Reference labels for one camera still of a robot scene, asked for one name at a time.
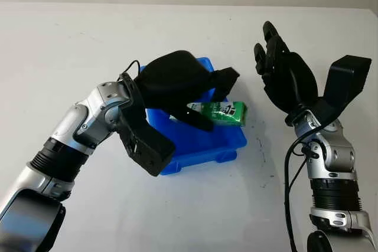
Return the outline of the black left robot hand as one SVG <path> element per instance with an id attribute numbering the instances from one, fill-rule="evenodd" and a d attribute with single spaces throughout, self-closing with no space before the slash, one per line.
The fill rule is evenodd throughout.
<path id="1" fill-rule="evenodd" d="M 179 50 L 151 61 L 135 83 L 147 109 L 161 109 L 190 126 L 210 132 L 214 123 L 187 104 L 213 89 L 211 102 L 222 102 L 240 74 L 232 67 L 208 71 L 188 51 Z"/>

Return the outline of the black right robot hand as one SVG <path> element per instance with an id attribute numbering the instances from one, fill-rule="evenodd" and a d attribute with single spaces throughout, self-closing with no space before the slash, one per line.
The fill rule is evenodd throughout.
<path id="1" fill-rule="evenodd" d="M 262 30 L 266 47 L 257 43 L 253 52 L 256 72 L 271 102 L 287 114 L 315 102 L 318 87 L 309 66 L 298 53 L 290 51 L 270 21 L 263 24 Z"/>

